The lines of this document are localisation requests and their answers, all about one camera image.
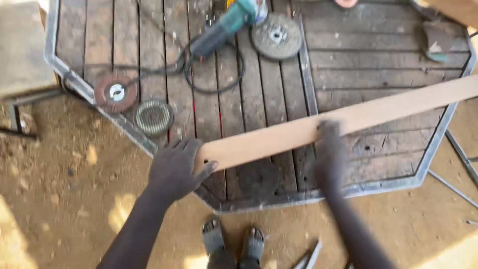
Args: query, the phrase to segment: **angle grinder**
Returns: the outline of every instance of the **angle grinder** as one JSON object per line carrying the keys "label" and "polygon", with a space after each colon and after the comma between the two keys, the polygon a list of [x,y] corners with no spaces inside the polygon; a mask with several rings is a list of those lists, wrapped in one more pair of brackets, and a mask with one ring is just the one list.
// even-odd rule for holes
{"label": "angle grinder", "polygon": [[267,17],[266,0],[228,0],[226,8],[219,20],[191,44],[191,57],[208,57],[244,25],[259,24]]}

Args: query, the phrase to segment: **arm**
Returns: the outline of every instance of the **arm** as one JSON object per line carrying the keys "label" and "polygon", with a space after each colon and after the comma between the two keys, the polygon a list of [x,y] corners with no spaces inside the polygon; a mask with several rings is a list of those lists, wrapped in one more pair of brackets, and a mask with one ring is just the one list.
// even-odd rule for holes
{"label": "arm", "polygon": [[315,165],[315,179],[325,195],[330,211],[357,269],[395,268],[368,230],[362,225],[347,201],[342,198],[340,181],[345,169],[346,156],[339,125],[333,122],[320,124],[322,139],[317,146],[319,154]]}
{"label": "arm", "polygon": [[166,210],[197,189],[217,167],[217,162],[210,162],[193,175],[194,159],[201,145],[197,139],[177,141],[154,157],[148,186],[136,200],[98,269],[146,268]]}

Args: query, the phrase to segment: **power cord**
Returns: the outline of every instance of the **power cord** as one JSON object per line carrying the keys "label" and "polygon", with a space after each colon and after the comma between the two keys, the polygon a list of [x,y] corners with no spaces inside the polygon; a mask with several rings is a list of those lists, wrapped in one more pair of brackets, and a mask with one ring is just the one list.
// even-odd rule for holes
{"label": "power cord", "polygon": [[73,72],[75,70],[78,71],[80,69],[85,70],[85,69],[92,69],[92,68],[114,68],[114,69],[119,69],[119,70],[139,71],[140,72],[139,75],[137,77],[131,79],[131,81],[127,85],[125,85],[126,87],[128,87],[131,84],[137,83],[138,81],[140,81],[140,80],[142,80],[146,77],[149,77],[149,76],[171,76],[171,75],[174,76],[174,75],[179,75],[180,73],[184,74],[184,76],[186,78],[186,81],[187,81],[187,83],[189,84],[189,86],[191,87],[192,90],[197,91],[197,92],[202,93],[202,94],[223,93],[225,91],[228,91],[228,90],[234,88],[236,85],[239,84],[240,80],[242,79],[242,77],[244,76],[244,73],[246,71],[246,66],[245,66],[245,61],[244,61],[243,54],[238,50],[238,48],[236,46],[234,46],[234,44],[232,44],[231,42],[226,43],[227,46],[235,49],[236,52],[237,52],[237,55],[239,56],[241,71],[240,71],[239,76],[237,77],[237,79],[234,80],[233,82],[231,82],[229,85],[226,85],[226,86],[224,86],[222,88],[219,88],[219,89],[200,88],[200,87],[196,86],[189,77],[189,69],[191,68],[192,63],[196,59],[190,57],[189,60],[186,61],[186,58],[187,58],[186,54],[188,54],[187,52],[189,52],[189,47],[190,47],[192,42],[197,40],[199,35],[192,38],[186,44],[186,46],[184,46],[184,47],[181,46],[181,44],[179,43],[179,41],[177,41],[175,36],[172,33],[166,31],[166,29],[164,29],[164,27],[162,27],[154,19],[153,15],[152,15],[152,12],[149,9],[147,9],[146,7],[143,6],[143,4],[141,3],[141,0],[136,0],[136,3],[138,5],[138,8],[139,8],[141,14],[143,14],[149,21],[151,21],[159,31],[161,31],[166,36],[170,37],[173,40],[173,44],[178,46],[181,53],[179,54],[175,63],[170,64],[170,65],[166,65],[164,67],[159,67],[159,68],[146,68],[146,67],[139,67],[139,66],[136,66],[136,65],[113,65],[113,64],[107,64],[107,63],[105,63],[105,64],[85,64],[85,65],[80,65],[80,66],[76,66],[76,67],[71,67],[70,70],[64,74],[63,78],[60,81],[60,86],[64,90],[65,93],[67,93],[68,95],[71,95],[71,96],[73,96],[77,99],[80,99],[81,97],[78,94],[76,94],[74,90],[70,89],[67,86],[67,82],[68,82],[69,79],[72,78]]}

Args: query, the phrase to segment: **grinding disc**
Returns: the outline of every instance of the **grinding disc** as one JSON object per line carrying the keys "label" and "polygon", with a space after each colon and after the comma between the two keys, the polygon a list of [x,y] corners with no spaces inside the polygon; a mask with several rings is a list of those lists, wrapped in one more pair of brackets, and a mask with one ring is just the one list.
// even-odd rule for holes
{"label": "grinding disc", "polygon": [[121,113],[133,106],[138,97],[138,85],[131,78],[113,73],[104,76],[95,87],[95,102],[109,113]]}
{"label": "grinding disc", "polygon": [[134,121],[146,135],[160,135],[173,124],[173,110],[163,100],[146,101],[136,109]]}
{"label": "grinding disc", "polygon": [[259,160],[239,168],[239,188],[246,197],[263,198],[274,195],[281,174],[269,160]]}
{"label": "grinding disc", "polygon": [[272,60],[297,55],[303,42],[299,25],[282,14],[269,14],[263,23],[254,25],[250,38],[259,54]]}

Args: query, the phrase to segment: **flap disc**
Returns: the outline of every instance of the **flap disc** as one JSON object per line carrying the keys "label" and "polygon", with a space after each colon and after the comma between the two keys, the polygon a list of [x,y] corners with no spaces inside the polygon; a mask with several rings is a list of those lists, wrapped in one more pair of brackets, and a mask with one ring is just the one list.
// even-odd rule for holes
{"label": "flap disc", "polygon": [[121,113],[133,106],[138,97],[137,82],[131,78],[113,73],[104,76],[95,87],[95,102],[109,113]]}
{"label": "flap disc", "polygon": [[281,174],[269,160],[258,160],[239,167],[239,188],[246,197],[274,195]]}
{"label": "flap disc", "polygon": [[283,14],[269,14],[263,23],[253,26],[250,38],[259,54],[272,60],[297,55],[303,42],[299,25]]}
{"label": "flap disc", "polygon": [[134,121],[146,135],[160,135],[173,124],[173,110],[163,100],[141,103],[134,114]]}

